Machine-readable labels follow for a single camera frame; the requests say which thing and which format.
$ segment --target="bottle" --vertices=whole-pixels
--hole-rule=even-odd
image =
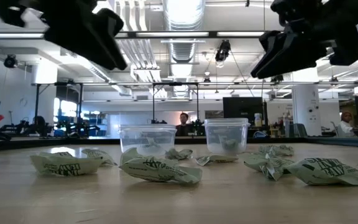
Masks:
[[[260,113],[255,114],[255,127],[262,127],[262,119],[260,118]]]

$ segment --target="wooden table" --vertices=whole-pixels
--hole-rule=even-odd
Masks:
[[[358,148],[291,144],[295,160],[333,157],[358,166]],[[67,146],[77,157],[86,146]],[[119,146],[90,146],[119,161]],[[207,154],[197,145],[194,156]],[[256,151],[258,145],[249,145]],[[293,176],[278,182],[242,162],[201,167],[200,184],[184,187],[133,178],[118,167],[79,177],[37,175],[36,148],[0,152],[0,224],[3,223],[358,223],[358,187],[307,186]],[[193,160],[184,166],[199,167]]]

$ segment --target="clear plastic container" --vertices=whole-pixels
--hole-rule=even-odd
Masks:
[[[246,151],[248,119],[219,118],[205,120],[208,150],[216,154],[238,154]]]
[[[160,156],[173,148],[177,129],[174,125],[145,124],[121,125],[121,151],[132,147],[144,156]]]

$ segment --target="white column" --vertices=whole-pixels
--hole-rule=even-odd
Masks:
[[[317,68],[292,73],[294,82],[317,82]],[[318,85],[292,87],[293,122],[305,125],[309,136],[321,135]]]
[[[42,59],[38,65],[32,67],[33,83],[55,83],[57,81],[57,65],[49,60]],[[38,116],[43,116],[45,122],[53,124],[53,101],[56,97],[55,86],[40,87]]]

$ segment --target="man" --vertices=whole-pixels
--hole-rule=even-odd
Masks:
[[[350,122],[352,121],[352,114],[350,112],[343,112],[341,115],[341,122],[339,123],[339,128],[342,130],[344,136],[341,137],[351,137],[354,136],[354,128],[351,126]]]
[[[191,133],[191,125],[186,124],[189,120],[189,115],[186,113],[180,114],[180,124],[177,126],[177,136],[188,136]]]

